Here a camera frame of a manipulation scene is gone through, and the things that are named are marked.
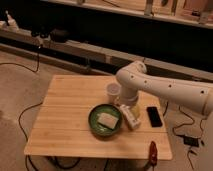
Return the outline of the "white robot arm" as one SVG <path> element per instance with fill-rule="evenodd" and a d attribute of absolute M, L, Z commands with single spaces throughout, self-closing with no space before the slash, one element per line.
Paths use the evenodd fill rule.
<path fill-rule="evenodd" d="M 147 75 L 142 61 L 119 69 L 116 80 L 121 86 L 121 104 L 135 105 L 139 91 L 182 105 L 204 116 L 213 112 L 213 83 L 188 81 Z"/>

